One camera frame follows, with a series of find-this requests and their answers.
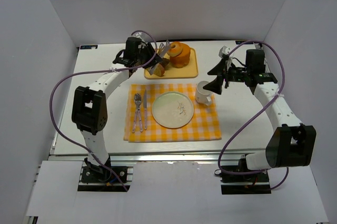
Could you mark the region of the blue label sticker right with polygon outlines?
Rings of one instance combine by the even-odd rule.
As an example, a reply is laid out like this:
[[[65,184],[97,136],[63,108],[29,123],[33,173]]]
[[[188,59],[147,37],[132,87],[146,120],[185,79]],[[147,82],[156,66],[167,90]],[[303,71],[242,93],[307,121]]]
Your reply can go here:
[[[249,40],[236,40],[235,44],[241,45],[241,44],[254,44],[254,43],[252,41],[249,41]]]

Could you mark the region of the orange ring donut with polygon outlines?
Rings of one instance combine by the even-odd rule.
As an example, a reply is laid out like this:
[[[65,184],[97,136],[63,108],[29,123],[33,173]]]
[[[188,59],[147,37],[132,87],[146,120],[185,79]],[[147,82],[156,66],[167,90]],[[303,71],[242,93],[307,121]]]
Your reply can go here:
[[[170,45],[170,49],[167,51],[167,54],[170,57],[178,56],[183,50],[183,45],[180,42],[172,42]]]

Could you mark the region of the yellow plastic tray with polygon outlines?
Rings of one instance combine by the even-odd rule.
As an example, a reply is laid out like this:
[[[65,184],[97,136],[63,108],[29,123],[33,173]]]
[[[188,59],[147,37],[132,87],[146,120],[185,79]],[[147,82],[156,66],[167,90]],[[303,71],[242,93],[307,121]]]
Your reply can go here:
[[[191,48],[190,62],[187,66],[182,68],[176,68],[171,63],[169,63],[165,68],[165,73],[163,76],[157,76],[155,74],[151,75],[147,70],[144,70],[144,77],[146,79],[186,79],[195,78],[199,74],[196,52],[194,48]]]

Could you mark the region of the blue label sticker left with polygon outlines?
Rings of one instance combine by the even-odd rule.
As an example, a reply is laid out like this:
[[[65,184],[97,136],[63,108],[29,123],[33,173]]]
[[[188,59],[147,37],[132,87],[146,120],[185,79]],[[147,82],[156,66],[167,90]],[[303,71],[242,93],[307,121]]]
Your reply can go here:
[[[98,45],[81,45],[80,50],[85,50],[85,49],[97,49]]]

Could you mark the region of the white ceramic mug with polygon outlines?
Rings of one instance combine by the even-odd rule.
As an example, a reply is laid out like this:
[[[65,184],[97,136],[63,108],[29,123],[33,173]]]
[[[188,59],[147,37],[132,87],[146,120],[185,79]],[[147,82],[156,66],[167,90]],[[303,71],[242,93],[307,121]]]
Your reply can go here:
[[[209,106],[212,103],[212,92],[204,89],[203,87],[209,82],[201,81],[196,85],[195,99],[199,104],[205,104]]]

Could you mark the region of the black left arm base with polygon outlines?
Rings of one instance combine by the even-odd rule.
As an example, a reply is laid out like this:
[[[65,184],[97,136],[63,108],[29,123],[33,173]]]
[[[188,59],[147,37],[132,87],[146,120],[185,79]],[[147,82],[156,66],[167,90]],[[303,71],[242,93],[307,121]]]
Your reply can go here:
[[[123,185],[129,190],[133,168],[128,166],[111,166],[110,159],[106,166],[110,167],[115,174],[102,166],[92,165],[88,158],[84,159],[80,178],[77,186],[79,192],[126,192]]]

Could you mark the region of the sliced loaf bread piece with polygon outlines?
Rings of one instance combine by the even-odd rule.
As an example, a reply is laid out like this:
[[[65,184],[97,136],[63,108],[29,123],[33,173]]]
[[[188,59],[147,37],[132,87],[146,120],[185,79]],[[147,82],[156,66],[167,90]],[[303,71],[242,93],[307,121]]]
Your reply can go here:
[[[164,74],[165,74],[165,68],[163,67],[162,64],[159,63],[159,64],[157,64],[156,66],[151,67],[150,73],[151,73],[152,75],[156,75],[156,76],[158,76],[158,77],[162,77],[162,76],[164,76]]]

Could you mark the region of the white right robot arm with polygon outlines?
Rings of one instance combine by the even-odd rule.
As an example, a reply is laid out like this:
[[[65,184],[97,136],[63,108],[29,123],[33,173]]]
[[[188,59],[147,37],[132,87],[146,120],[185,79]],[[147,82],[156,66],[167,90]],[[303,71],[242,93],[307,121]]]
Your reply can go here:
[[[226,46],[220,49],[221,61],[208,72],[216,79],[206,84],[204,89],[221,94],[230,82],[245,83],[262,105],[274,131],[265,150],[241,157],[237,172],[253,174],[272,168],[308,166],[316,130],[301,122],[279,93],[277,79],[266,71],[264,51],[248,49],[241,67],[233,64],[230,52]]]

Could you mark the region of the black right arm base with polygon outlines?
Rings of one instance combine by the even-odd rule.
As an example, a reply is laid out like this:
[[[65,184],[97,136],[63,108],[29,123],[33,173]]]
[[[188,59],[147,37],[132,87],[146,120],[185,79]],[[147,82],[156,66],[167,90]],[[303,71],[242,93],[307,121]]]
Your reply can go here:
[[[269,176],[265,173],[253,175],[229,175],[220,169],[214,175],[221,179],[221,193],[223,195],[266,195],[271,194]]]

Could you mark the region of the blue label sticker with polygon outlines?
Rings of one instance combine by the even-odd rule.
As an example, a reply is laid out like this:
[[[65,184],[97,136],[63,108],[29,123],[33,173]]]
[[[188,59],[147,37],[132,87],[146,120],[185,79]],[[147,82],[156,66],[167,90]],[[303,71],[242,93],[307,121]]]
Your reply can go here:
[[[236,40],[235,44],[241,45],[241,44],[254,44],[254,43],[252,41],[249,41],[249,40]]]
[[[85,50],[85,49],[97,49],[98,45],[81,45],[80,50]]]

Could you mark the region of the tall orange round cake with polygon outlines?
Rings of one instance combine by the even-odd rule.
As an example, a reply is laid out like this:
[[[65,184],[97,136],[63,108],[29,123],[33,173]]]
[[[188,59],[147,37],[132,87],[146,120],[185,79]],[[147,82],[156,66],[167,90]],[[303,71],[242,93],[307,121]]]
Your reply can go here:
[[[190,62],[191,48],[187,44],[182,43],[182,52],[175,56],[170,57],[170,62],[175,68],[183,68]]]

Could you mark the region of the pale green ceramic plate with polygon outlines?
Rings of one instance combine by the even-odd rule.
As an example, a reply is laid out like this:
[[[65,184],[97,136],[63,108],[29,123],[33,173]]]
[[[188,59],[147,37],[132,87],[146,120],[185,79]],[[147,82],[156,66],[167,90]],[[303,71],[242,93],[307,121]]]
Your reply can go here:
[[[185,94],[177,91],[160,94],[153,102],[151,109],[154,120],[169,129],[187,125],[194,115],[192,101]]]

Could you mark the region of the small dark brown pastry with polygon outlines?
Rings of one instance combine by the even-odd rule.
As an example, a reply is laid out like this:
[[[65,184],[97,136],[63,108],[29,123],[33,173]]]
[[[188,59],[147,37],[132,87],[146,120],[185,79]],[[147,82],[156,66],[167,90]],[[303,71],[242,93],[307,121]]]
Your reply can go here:
[[[163,58],[162,61],[160,62],[160,65],[163,68],[166,68],[166,66],[170,63],[170,60],[168,58]]]

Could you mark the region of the yellow checkered cloth placemat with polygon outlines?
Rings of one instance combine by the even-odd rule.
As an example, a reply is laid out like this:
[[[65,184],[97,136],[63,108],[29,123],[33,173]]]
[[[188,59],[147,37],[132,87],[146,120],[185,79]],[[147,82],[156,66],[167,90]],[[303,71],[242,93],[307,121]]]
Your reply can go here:
[[[147,130],[144,130],[143,95],[147,90]],[[194,115],[191,121],[177,129],[169,129],[159,125],[152,116],[152,104],[162,93],[177,91],[185,94],[194,105]],[[128,102],[125,118],[124,140],[128,142],[170,142],[170,141],[204,141],[222,138],[220,123],[216,111],[214,95],[212,103],[207,106],[199,104],[195,99],[196,84],[132,84],[128,92]],[[143,132],[140,132],[139,120],[136,120],[136,130],[132,133],[136,106],[134,95],[141,94],[141,116]]]

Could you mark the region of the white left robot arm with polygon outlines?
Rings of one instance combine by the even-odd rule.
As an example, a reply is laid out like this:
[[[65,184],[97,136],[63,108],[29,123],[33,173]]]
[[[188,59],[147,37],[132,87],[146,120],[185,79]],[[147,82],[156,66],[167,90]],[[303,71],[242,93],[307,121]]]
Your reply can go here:
[[[125,48],[117,53],[107,73],[90,85],[75,89],[71,119],[88,148],[87,165],[99,169],[110,163],[103,136],[108,119],[109,96],[130,78],[137,66],[148,68],[161,60],[155,44],[146,43],[138,37],[128,37]]]

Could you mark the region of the aluminium table frame rail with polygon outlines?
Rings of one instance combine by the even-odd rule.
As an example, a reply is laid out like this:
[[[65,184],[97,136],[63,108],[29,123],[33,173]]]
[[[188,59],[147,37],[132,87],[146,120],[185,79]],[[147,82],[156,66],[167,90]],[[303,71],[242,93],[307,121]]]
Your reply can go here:
[[[225,152],[222,163],[235,165],[242,156],[237,151]],[[50,155],[48,161],[81,161],[86,155]],[[136,162],[198,162],[217,164],[218,152],[173,152],[173,153],[150,153],[150,154],[110,154],[112,163],[136,163]]]

